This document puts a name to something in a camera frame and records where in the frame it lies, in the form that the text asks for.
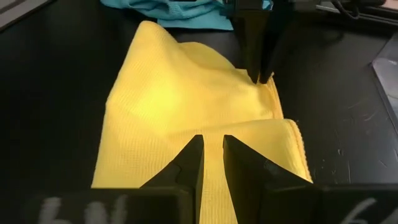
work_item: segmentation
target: blue towel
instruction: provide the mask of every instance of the blue towel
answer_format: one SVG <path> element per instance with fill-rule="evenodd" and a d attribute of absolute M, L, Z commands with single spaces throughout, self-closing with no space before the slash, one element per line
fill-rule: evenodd
<path fill-rule="evenodd" d="M 220 15 L 223 4 L 215 0 L 177 2 L 170 0 L 101 0 L 109 7 L 135 9 L 140 13 L 157 19 L 163 27 L 190 29 L 233 30 L 231 22 Z M 264 0 L 263 8 L 270 6 Z"/>

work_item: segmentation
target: microfiber towel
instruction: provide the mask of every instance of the microfiber towel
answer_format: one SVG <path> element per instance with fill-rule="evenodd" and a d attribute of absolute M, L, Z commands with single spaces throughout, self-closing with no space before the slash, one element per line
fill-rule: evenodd
<path fill-rule="evenodd" d="M 109 7 L 135 9 L 140 13 L 157 19 L 163 27 L 190 29 L 233 30 L 231 22 L 220 15 L 223 4 L 216 0 L 197 0 L 177 2 L 171 0 L 101 0 Z M 264 0 L 263 8 L 270 6 Z"/>
<path fill-rule="evenodd" d="M 237 223 L 225 134 L 311 181 L 300 131 L 284 119 L 272 78 L 255 85 L 215 50 L 179 44 L 158 24 L 142 22 L 106 102 L 92 187 L 141 187 L 196 134 L 205 142 L 202 224 Z"/>

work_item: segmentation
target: cable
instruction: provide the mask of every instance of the cable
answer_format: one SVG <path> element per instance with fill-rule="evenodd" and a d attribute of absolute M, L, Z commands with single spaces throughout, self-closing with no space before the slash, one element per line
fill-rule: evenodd
<path fill-rule="evenodd" d="M 331 0 L 331 3 L 336 7 L 339 12 L 350 19 L 358 19 L 359 18 L 359 9 L 357 5 L 353 5 L 352 13 L 349 13 L 341 4 L 340 0 Z"/>

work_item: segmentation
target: clear plastic container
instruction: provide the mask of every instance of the clear plastic container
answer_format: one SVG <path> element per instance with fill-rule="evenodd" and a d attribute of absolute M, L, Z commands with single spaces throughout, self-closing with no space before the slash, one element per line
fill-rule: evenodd
<path fill-rule="evenodd" d="M 398 33 L 380 51 L 372 63 L 382 89 L 398 116 Z"/>

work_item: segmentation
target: yellow cloth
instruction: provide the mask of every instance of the yellow cloth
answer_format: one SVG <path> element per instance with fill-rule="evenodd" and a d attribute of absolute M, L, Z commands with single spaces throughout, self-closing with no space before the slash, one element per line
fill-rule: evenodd
<path fill-rule="evenodd" d="M 140 187 L 195 134 L 205 140 L 203 224 L 236 223 L 224 134 L 311 181 L 300 132 L 283 119 L 273 79 L 255 85 L 213 49 L 179 44 L 157 24 L 142 22 L 106 103 L 92 187 Z"/>

